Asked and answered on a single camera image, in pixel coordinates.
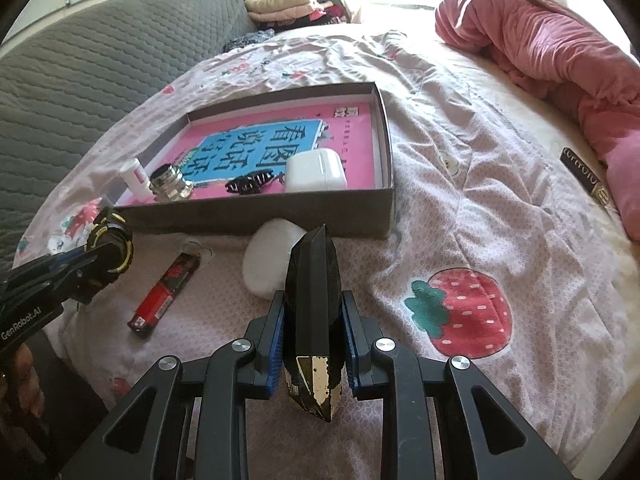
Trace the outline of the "person's left hand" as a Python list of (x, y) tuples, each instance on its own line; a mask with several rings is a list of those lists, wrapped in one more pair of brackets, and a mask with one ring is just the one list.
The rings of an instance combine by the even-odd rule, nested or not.
[(1, 417), (19, 414), (40, 419), (45, 403), (32, 352), (21, 344), (1, 359)]

